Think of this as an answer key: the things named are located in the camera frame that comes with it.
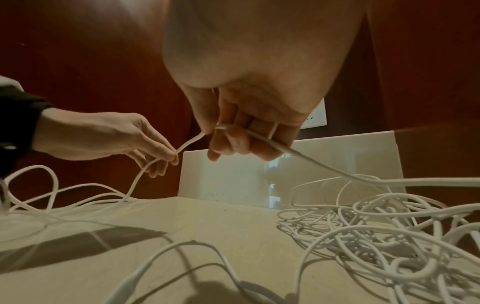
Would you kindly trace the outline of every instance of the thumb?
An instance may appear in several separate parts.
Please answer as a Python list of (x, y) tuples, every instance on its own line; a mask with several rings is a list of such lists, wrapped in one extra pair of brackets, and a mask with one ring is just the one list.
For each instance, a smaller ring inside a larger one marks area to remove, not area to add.
[(190, 102), (191, 110), (205, 134), (213, 132), (219, 120), (219, 102), (212, 89), (200, 89), (179, 84)]
[(169, 147), (151, 139), (144, 133), (138, 136), (133, 147), (144, 151), (154, 158), (160, 158), (166, 161), (173, 161), (177, 156)]

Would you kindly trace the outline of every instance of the white wire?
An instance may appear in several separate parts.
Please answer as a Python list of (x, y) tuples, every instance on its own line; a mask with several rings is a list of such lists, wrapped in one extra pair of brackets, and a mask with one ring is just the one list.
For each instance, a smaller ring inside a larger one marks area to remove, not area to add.
[[(217, 129), (225, 130), (225, 126), (217, 126)], [(340, 266), (357, 273), (358, 275), (376, 276), (385, 281), (387, 294), (391, 303), (409, 303), (407, 294), (412, 290), (418, 290), (436, 297), (444, 303), (463, 304), (463, 297), (467, 295), (480, 296), (480, 289), (477, 285), (480, 274), (455, 268), (452, 261), (463, 259), (471, 264), (471, 267), (480, 267), (480, 258), (456, 247), (461, 237), (470, 234), (477, 247), (480, 248), (480, 223), (468, 223), (464, 217), (474, 211), (480, 210), (479, 204), (468, 204), (454, 207), (447, 207), (439, 201), (407, 193), (393, 193), (392, 186), (447, 186), (447, 187), (479, 187), (480, 178), (415, 178), (415, 179), (386, 179), (361, 174), (348, 174), (341, 170), (322, 164), (312, 158), (291, 148), (285, 147), (269, 138), (265, 138), (249, 130), (247, 134), (258, 140), (264, 141), (277, 150), (299, 157), (312, 165), (326, 169), (339, 175), (339, 177), (328, 178), (298, 185), (292, 189), (293, 193), (306, 186), (321, 184), (320, 192), (324, 197), (324, 186), (332, 181), (346, 181), (339, 191), (335, 205), (316, 204), (298, 205), (295, 204), (295, 195), (292, 199), (293, 209), (282, 210), (278, 213), (277, 224), (284, 232), (288, 233), (295, 241), (306, 247), (301, 257), (293, 278), (293, 291), (300, 296), (300, 280), (302, 266), (310, 253), (320, 253), (319, 250), (327, 250), (334, 253), (334, 259)], [(186, 146), (199, 140), (203, 134), (192, 138), (183, 144), (177, 153), (180, 153)], [(129, 191), (123, 194), (113, 188), (100, 184), (82, 184), (68, 188), (59, 189), (58, 179), (47, 167), (32, 166), (15, 172), (1, 181), (4, 192), (2, 206), (13, 204), (6, 215), (25, 216), (40, 219), (41, 222), (75, 222), (89, 221), (105, 218), (107, 211), (117, 210), (119, 207), (132, 203), (142, 202), (131, 197), (138, 180), (146, 169), (158, 161), (150, 162), (136, 176)], [(8, 191), (9, 182), (20, 174), (41, 168), (50, 173), (53, 180), (53, 187), (50, 193), (35, 198), (20, 201)], [(372, 197), (363, 198), (351, 205), (340, 205), (341, 194), (353, 183), (360, 183), (381, 193)], [(86, 186), (99, 186), (108, 189), (109, 193), (99, 194), (71, 206), (54, 208), (55, 197), (58, 193)], [(112, 199), (100, 199), (105, 196), (116, 196)], [(49, 197), (45, 210), (39, 210), (30, 206), (30, 203)], [(101, 203), (113, 202), (114, 204), (102, 206)], [(84, 216), (75, 217), (74, 214), (86, 206), (98, 205), (99, 210)], [(419, 223), (418, 217), (429, 217)], [(450, 230), (443, 233), (441, 219), (452, 218)], [(6, 216), (4, 220), (11, 222), (19, 221), (18, 217)], [(433, 235), (423, 232), (422, 229), (433, 227)], [(163, 253), (184, 245), (206, 246), (214, 250), (225, 265), (227, 272), (234, 283), (245, 289), (243, 282), (236, 275), (227, 259), (217, 250), (216, 247), (206, 243), (195, 241), (174, 243), (157, 252), (148, 259), (141, 267), (132, 273), (125, 281), (117, 287), (112, 294), (106, 298), (103, 304), (123, 304), (128, 301), (135, 290), (135, 286), (152, 265), (153, 261)], [(345, 262), (345, 258), (356, 263), (358, 267), (352, 267)], [(463, 282), (468, 286), (456, 285), (455, 278), (461, 276)], [(270, 298), (276, 303), (278, 299)]]

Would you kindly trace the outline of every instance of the earphone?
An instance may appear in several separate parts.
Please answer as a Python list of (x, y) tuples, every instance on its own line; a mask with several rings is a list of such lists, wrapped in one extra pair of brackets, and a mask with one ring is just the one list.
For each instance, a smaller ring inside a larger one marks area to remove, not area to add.
[[(217, 126), (217, 129), (224, 130), (225, 126)], [(478, 231), (480, 223), (468, 223), (464, 219), (467, 214), (480, 210), (480, 204), (446, 207), (436, 200), (407, 193), (392, 193), (390, 190), (391, 186), (479, 187), (480, 178), (380, 180), (371, 176), (351, 175), (317, 162), (271, 139), (262, 137), (249, 130), (246, 130), (246, 132), (253, 138), (264, 141), (281, 152), (300, 157), (315, 166), (332, 171), (340, 176), (340, 178), (299, 185), (292, 190), (293, 193), (303, 187), (318, 183), (324, 185), (340, 180), (348, 181), (340, 190), (336, 205), (296, 205), (294, 196), (292, 200), (294, 209), (282, 210), (278, 213), (278, 225), (294, 240), (306, 247), (293, 279), (293, 292), (297, 297), (300, 294), (302, 265), (309, 254), (318, 252), (323, 248), (334, 253), (335, 260), (347, 270), (359, 275), (376, 276), (384, 280), (391, 303), (409, 303), (406, 294), (418, 290), (434, 297), (440, 297), (445, 303), (464, 303), (463, 297), (465, 296), (480, 296), (480, 288), (477, 286), (480, 274), (457, 269), (451, 264), (452, 260), (461, 258), (470, 262), (473, 266), (480, 266), (480, 258), (456, 247), (456, 243), (461, 237), (465, 234), (470, 234), (476, 246), (480, 248), (480, 232)], [(189, 140), (177, 152), (179, 153), (187, 145), (200, 139), (202, 136), (203, 134), (199, 134)], [(95, 184), (96, 186), (107, 188), (119, 198), (116, 199), (115, 204), (101, 208), (81, 219), (72, 217), (71, 213), (82, 206), (96, 205), (106, 200), (99, 200), (101, 196), (95, 196), (78, 202), (74, 206), (53, 209), (56, 194), (60, 191), (66, 191), (66, 189), (58, 189), (58, 180), (55, 182), (56, 177), (53, 172), (50, 172), (54, 179), (53, 191), (41, 196), (50, 196), (50, 201), (45, 211), (28, 205), (41, 197), (21, 202), (8, 192), (8, 183), (21, 174), (17, 174), (17, 172), (5, 179), (5, 183), (2, 183), (3, 191), (6, 193), (4, 205), (11, 201), (14, 206), (9, 208), (8, 213), (17, 213), (18, 216), (29, 215), (40, 218), (45, 222), (68, 222), (104, 218), (107, 211), (113, 211), (127, 204), (143, 202), (142, 200), (131, 198), (131, 193), (141, 174), (155, 161), (149, 163), (140, 171), (127, 194)], [(360, 183), (386, 193), (361, 199), (351, 206), (340, 206), (339, 198), (341, 194), (353, 183)], [(18, 206), (23, 207), (27, 211), (17, 211)], [(429, 219), (419, 223), (417, 217), (429, 217)], [(444, 233), (440, 221), (448, 217), (452, 218), (452, 223), (450, 231)], [(387, 224), (378, 224), (377, 221), (386, 222)], [(429, 226), (433, 227), (433, 235), (422, 231), (422, 229)], [(161, 249), (126, 278), (103, 303), (120, 304), (127, 302), (137, 283), (156, 258), (170, 249), (186, 245), (207, 246), (216, 251), (234, 283), (239, 288), (246, 288), (229, 265), (227, 259), (214, 246), (191, 241), (172, 244)], [(351, 266), (347, 258), (359, 267)], [(461, 280), (464, 284), (462, 286), (456, 285), (456, 280)], [(276, 298), (270, 297), (270, 299), (279, 303), (279, 300)]]

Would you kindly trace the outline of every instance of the wall outlet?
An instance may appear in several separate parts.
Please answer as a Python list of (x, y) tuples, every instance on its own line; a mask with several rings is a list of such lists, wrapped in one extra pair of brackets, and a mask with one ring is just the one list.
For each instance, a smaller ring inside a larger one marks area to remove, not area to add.
[(327, 114), (325, 113), (325, 99), (320, 101), (320, 104), (307, 117), (301, 129), (320, 127), (327, 125)]

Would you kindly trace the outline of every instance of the human hand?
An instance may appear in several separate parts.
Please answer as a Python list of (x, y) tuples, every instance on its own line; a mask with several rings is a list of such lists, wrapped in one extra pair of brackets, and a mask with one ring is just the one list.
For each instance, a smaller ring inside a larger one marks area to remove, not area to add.
[(140, 168), (161, 160), (146, 172), (164, 175), (168, 163), (178, 165), (175, 148), (136, 113), (78, 113), (46, 109), (38, 119), (32, 149), (66, 160), (90, 160), (125, 154)]
[[(208, 157), (281, 153), (327, 93), (356, 36), (365, 0), (170, 2), (163, 59), (204, 133)], [(218, 96), (213, 88), (218, 89)]]

